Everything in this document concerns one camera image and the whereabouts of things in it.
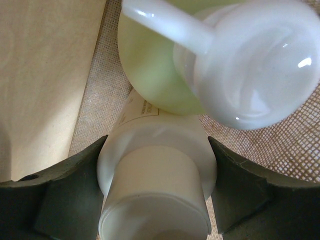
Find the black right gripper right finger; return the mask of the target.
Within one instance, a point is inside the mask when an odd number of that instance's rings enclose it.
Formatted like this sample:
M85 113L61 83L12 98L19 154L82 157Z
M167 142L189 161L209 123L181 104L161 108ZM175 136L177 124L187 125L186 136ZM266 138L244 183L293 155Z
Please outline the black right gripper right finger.
M233 152L213 137L217 180L211 194L225 240L318 240L320 185L282 175Z

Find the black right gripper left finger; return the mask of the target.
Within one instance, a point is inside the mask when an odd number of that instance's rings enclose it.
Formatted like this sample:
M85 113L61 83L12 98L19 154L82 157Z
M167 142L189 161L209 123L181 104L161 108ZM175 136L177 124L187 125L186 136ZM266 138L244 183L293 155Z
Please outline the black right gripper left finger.
M95 240L103 194L101 137L81 152L18 181L0 184L2 240Z

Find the cream bottle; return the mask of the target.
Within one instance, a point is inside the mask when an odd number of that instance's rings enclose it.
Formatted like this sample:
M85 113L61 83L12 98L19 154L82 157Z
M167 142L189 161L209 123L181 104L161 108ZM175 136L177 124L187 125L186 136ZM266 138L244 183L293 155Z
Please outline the cream bottle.
M165 112L136 90L97 161L103 240L205 240L217 161L196 115Z

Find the green pump bottle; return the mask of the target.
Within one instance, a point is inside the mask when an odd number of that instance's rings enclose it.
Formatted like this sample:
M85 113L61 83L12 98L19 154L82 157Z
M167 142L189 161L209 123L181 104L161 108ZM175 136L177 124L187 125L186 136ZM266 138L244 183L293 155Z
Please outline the green pump bottle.
M242 130L296 111L320 78L320 16L299 0L250 0L190 15L165 0L122 12L174 42L173 62L206 113Z

